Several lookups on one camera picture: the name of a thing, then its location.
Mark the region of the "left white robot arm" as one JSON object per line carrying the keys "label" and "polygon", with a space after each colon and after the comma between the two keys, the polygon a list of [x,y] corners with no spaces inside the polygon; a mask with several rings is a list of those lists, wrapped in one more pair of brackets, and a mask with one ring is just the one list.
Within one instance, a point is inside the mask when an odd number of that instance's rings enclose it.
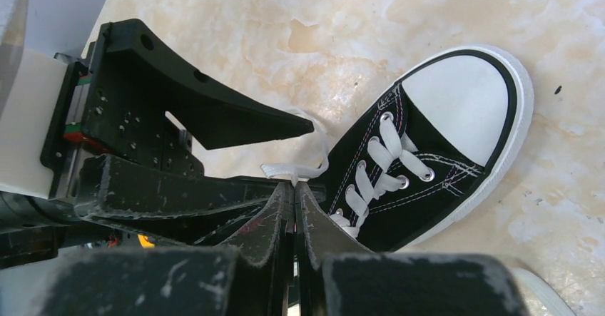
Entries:
{"label": "left white robot arm", "polygon": [[216,150],[315,129],[206,75],[139,19],[104,24],[83,61],[24,49],[1,113],[1,254],[116,231],[219,243],[278,181],[209,176],[193,143]]}

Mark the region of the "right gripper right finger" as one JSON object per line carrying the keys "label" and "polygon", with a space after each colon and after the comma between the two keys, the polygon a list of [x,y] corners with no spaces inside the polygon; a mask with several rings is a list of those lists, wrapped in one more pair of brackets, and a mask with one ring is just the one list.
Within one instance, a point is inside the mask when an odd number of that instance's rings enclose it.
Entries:
{"label": "right gripper right finger", "polygon": [[374,253],[295,189],[302,315],[527,315],[512,274],[486,255]]}

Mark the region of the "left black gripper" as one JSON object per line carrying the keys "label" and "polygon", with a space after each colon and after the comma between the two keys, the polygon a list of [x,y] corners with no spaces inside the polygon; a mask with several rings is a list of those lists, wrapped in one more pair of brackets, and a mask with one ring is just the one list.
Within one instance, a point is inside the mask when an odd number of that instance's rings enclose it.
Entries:
{"label": "left black gripper", "polygon": [[140,19],[105,23],[98,39],[68,65],[42,148],[50,223],[80,217],[177,245],[266,245],[326,229],[321,185],[202,176],[191,152],[193,137],[208,150],[243,146],[312,133],[311,121],[216,81]]}

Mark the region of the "black white canvas sneaker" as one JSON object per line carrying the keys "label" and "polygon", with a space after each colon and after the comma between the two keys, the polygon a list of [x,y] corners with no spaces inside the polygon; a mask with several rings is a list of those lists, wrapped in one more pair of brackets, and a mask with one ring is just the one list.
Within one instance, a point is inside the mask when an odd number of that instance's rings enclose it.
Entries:
{"label": "black white canvas sneaker", "polygon": [[442,232],[498,186],[527,136],[534,89],[519,59],[458,46],[397,78],[329,153],[321,209],[375,252]]}

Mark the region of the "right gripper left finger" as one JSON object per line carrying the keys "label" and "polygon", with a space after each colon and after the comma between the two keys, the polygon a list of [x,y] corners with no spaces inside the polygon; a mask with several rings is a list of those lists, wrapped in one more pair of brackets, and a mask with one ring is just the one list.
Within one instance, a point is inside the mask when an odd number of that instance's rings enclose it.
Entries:
{"label": "right gripper left finger", "polygon": [[67,255],[30,315],[286,315],[293,257],[291,184],[213,247],[118,248]]}

